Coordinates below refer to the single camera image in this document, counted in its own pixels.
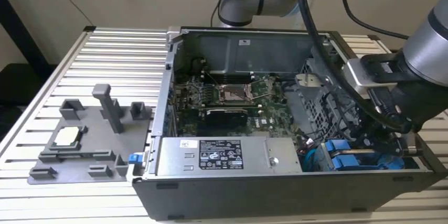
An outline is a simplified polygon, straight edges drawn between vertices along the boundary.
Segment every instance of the blue tab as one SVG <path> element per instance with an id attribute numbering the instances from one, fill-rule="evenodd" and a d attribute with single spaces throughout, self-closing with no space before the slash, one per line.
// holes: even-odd
<path id="1" fill-rule="evenodd" d="M 355 155 L 339 155 L 332 161 L 336 170 L 359 168 L 359 162 Z"/>
<path id="2" fill-rule="evenodd" d="M 142 164 L 143 163 L 143 155 L 131 154 L 128 159 L 130 164 Z"/>
<path id="3" fill-rule="evenodd" d="M 331 139 L 326 142 L 327 150 L 336 151 L 336 150 L 351 150 L 348 141 L 346 139 Z"/>

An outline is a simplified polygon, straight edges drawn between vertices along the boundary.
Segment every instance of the electronic component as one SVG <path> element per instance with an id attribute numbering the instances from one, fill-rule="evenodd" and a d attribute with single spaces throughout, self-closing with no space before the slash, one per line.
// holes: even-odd
<path id="1" fill-rule="evenodd" d="M 322 34 L 326 50 L 335 52 L 335 58 L 350 58 L 338 55 L 347 45 L 339 46 L 332 39 L 338 35 L 328 33 Z M 163 83 L 183 79 L 179 86 L 194 85 L 198 90 L 188 88 L 188 96 L 202 102 L 195 104 L 196 99 L 187 97 L 183 108 L 176 103 L 168 104 L 168 110 L 158 106 L 146 170 L 135 170 L 139 178 L 132 183 L 154 219 L 236 217 L 242 209 L 244 216 L 351 212 L 360 206 L 370 211 L 398 193 L 446 177 L 428 172 L 436 160 L 431 152 L 426 161 L 434 164 L 426 166 L 418 158 L 400 157 L 400 161 L 378 153 L 372 144 L 366 146 L 364 138 L 378 146 L 378 137 L 387 143 L 394 140 L 391 134 L 378 136 L 375 131 L 351 138 L 360 121 L 368 122 L 314 57 L 307 34 L 228 29 L 187 29 L 182 34 L 182 41 L 174 43 L 175 61 L 190 55 L 207 59 L 207 64 L 200 73 L 186 77 L 178 77 L 187 72 L 179 65 L 179 70 L 164 74 Z M 240 45 L 242 40 L 251 44 Z M 250 82 L 240 82 L 239 76 L 250 77 Z M 160 89 L 170 94 L 167 87 Z M 164 129 L 171 124 L 178 135 Z M 344 148 L 324 149 L 331 140 L 343 140 Z M 328 185 L 319 194 L 303 190 L 316 184 Z M 340 200 L 335 190 L 342 191 L 346 204 L 322 206 L 320 202 Z M 380 197 L 370 193 L 380 190 Z M 279 204 L 266 204 L 272 195 L 279 195 Z M 247 208 L 248 200 L 260 203 Z"/>
<path id="2" fill-rule="evenodd" d="M 207 110 L 204 121 L 206 125 L 220 128 L 235 128 L 246 126 L 248 112 L 247 110 Z"/>
<path id="3" fill-rule="evenodd" d="M 78 127 L 64 127 L 59 130 L 54 143 L 59 146 L 72 145 L 79 140 L 80 135 L 82 132 Z"/>

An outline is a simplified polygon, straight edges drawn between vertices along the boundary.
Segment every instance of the metal bracket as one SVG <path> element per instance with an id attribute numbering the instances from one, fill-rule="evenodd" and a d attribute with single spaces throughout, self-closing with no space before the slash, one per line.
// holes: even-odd
<path id="1" fill-rule="evenodd" d="M 415 140 L 416 139 L 415 132 L 410 132 L 410 133 L 404 134 L 402 138 L 407 142 L 410 155 L 411 156 L 416 155 L 418 154 L 418 146 L 416 146 L 416 140 Z"/>
<path id="2" fill-rule="evenodd" d="M 180 26 L 171 26 L 168 27 L 168 31 L 167 31 L 167 43 L 168 44 L 174 44 L 178 41 L 182 40 L 180 37 Z"/>
<path id="3" fill-rule="evenodd" d="M 375 82 L 362 65 L 360 59 L 350 59 L 347 61 L 347 65 L 344 66 L 344 76 L 356 92 L 363 95 L 364 98 L 368 98 L 368 89 L 379 87 L 388 87 L 392 89 L 398 85 L 396 82 Z"/>
<path id="4" fill-rule="evenodd" d="M 359 149 L 359 150 L 338 150 L 335 152 L 331 152 L 330 156 L 331 158 L 339 156 L 339 155 L 347 155 L 347 154 L 370 154 L 375 153 L 376 151 L 372 149 Z"/>

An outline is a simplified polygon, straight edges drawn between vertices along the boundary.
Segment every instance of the white wall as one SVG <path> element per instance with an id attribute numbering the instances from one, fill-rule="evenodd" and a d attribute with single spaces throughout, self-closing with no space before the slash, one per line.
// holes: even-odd
<path id="1" fill-rule="evenodd" d="M 355 16 L 368 24 L 411 35 L 438 0 L 348 0 Z M 344 11 L 343 0 L 315 0 L 312 14 L 318 29 L 343 34 L 376 34 L 360 27 Z M 379 35 L 390 48 L 399 49 L 404 40 Z"/>

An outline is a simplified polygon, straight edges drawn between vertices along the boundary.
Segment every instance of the beige wall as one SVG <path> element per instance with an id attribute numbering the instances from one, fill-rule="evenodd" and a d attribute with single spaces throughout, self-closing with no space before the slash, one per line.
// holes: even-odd
<path id="1" fill-rule="evenodd" d="M 58 63 L 88 22 L 68 0 L 10 0 L 36 43 Z M 74 0 L 95 25 L 107 27 L 167 28 L 170 25 L 208 26 L 218 0 Z M 411 34 L 438 0 L 350 0 L 359 18 L 374 25 Z M 342 0 L 315 0 L 312 11 L 319 29 L 346 34 L 371 34 L 347 17 Z M 260 28 L 294 28 L 295 18 L 256 17 Z M 402 41 L 382 36 L 392 48 Z M 11 59 L 22 61 L 18 49 Z"/>
<path id="2" fill-rule="evenodd" d="M 436 2 L 438 0 L 348 0 L 360 20 L 407 35 L 415 32 Z M 338 30 L 343 34 L 376 34 L 352 22 L 342 0 L 315 0 L 312 13 L 319 29 Z M 379 36 L 390 48 L 402 47 L 404 40 Z"/>
<path id="3" fill-rule="evenodd" d="M 26 63 L 27 60 L 14 44 L 7 31 L 0 25 L 0 71 L 11 63 Z"/>
<path id="4" fill-rule="evenodd" d="M 68 0 L 10 0 L 51 62 L 59 62 L 88 22 Z M 218 0 L 74 0 L 96 26 L 208 26 Z M 255 26 L 291 28 L 294 18 L 260 17 Z"/>

